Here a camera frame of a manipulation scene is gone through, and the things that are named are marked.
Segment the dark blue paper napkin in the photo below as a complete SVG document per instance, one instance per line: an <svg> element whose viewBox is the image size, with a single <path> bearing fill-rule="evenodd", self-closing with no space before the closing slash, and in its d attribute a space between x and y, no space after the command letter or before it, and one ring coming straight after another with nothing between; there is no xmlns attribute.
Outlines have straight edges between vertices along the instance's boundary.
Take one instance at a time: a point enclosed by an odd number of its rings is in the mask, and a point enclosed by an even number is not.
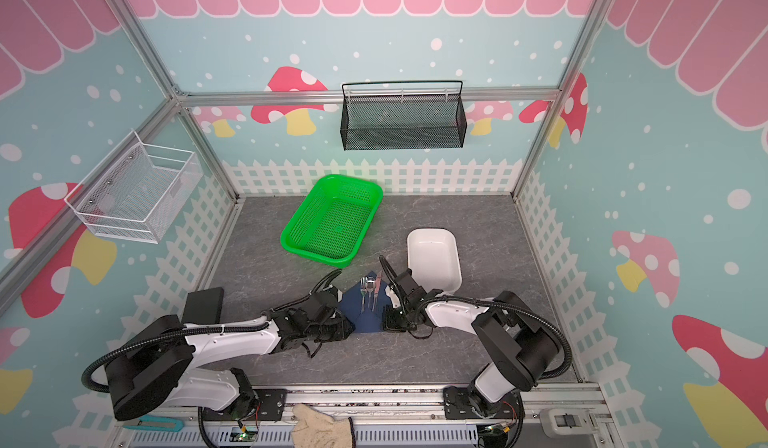
<svg viewBox="0 0 768 448"><path fill-rule="evenodd" d="M365 276L376 278L376 275L376 272L371 271ZM364 313L360 313L360 279L353 287L344 292L339 303L339 308L341 312L347 317L347 319L355 325L355 333L364 334L383 332L384 309L392 306L391 300L385 293L388 285L382 278L382 284L375 312L370 311L366 307L366 311Z"/></svg>

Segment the white plastic tub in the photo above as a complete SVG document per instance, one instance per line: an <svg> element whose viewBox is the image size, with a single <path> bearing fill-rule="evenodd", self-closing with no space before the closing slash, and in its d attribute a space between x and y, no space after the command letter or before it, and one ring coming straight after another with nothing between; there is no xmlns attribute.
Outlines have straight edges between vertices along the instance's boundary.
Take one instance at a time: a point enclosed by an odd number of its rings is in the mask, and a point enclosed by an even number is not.
<svg viewBox="0 0 768 448"><path fill-rule="evenodd" d="M455 236L443 228L419 228L407 237L408 268L426 291L455 294L462 273Z"/></svg>

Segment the green plastic basket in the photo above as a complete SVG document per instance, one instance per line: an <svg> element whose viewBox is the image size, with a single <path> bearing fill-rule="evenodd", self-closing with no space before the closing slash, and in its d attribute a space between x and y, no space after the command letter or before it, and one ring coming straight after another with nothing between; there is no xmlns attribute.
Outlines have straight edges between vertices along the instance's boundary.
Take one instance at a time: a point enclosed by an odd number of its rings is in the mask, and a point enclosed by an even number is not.
<svg viewBox="0 0 768 448"><path fill-rule="evenodd" d="M281 245L289 253L343 269L357 255L383 196L374 182L324 176L284 228Z"/></svg>

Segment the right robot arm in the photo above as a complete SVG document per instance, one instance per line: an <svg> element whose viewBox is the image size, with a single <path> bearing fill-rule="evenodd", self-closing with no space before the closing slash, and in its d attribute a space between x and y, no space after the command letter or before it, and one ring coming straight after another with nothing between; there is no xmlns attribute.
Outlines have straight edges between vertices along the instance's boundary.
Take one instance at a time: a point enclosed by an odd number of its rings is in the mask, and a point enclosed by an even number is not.
<svg viewBox="0 0 768 448"><path fill-rule="evenodd" d="M520 395L571 368L573 352L565 334L515 293L479 299L428 292L410 269L397 274L386 259L381 263L393 297L393 305L384 310L384 330L423 340L437 328L454 329L476 336L489 356L467 387L444 390L448 418L522 419Z"/></svg>

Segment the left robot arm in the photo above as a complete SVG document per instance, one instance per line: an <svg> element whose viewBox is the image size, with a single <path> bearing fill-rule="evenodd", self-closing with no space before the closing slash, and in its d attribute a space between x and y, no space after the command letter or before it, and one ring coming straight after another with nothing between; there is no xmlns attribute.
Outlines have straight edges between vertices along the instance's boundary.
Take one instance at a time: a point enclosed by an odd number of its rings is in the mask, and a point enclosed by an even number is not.
<svg viewBox="0 0 768 448"><path fill-rule="evenodd" d="M202 325L164 315L91 362L81 383L109 395L118 421L161 407L208 409L242 420L262 405L249 377L239 368L213 371L209 364L294 348L315 353L325 344L349 338L354 330L334 289L245 321Z"/></svg>

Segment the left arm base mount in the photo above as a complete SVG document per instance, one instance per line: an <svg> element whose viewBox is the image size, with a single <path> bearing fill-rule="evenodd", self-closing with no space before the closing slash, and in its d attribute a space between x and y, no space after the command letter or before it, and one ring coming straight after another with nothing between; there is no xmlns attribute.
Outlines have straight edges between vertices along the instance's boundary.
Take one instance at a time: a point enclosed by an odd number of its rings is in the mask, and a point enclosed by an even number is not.
<svg viewBox="0 0 768 448"><path fill-rule="evenodd" d="M255 399L248 404L236 401L234 408L226 408L222 412L204 408L203 420L206 422L280 421L286 408L287 394L286 389L257 388Z"/></svg>

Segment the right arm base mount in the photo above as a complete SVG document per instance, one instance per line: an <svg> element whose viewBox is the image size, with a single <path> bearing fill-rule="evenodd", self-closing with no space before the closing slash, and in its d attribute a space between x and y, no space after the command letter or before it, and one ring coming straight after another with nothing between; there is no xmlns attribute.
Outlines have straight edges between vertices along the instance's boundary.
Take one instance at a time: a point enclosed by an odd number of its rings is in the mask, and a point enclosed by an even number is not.
<svg viewBox="0 0 768 448"><path fill-rule="evenodd" d="M448 386L443 389L444 416L448 420L523 420L525 410L518 389L490 402L474 388Z"/></svg>

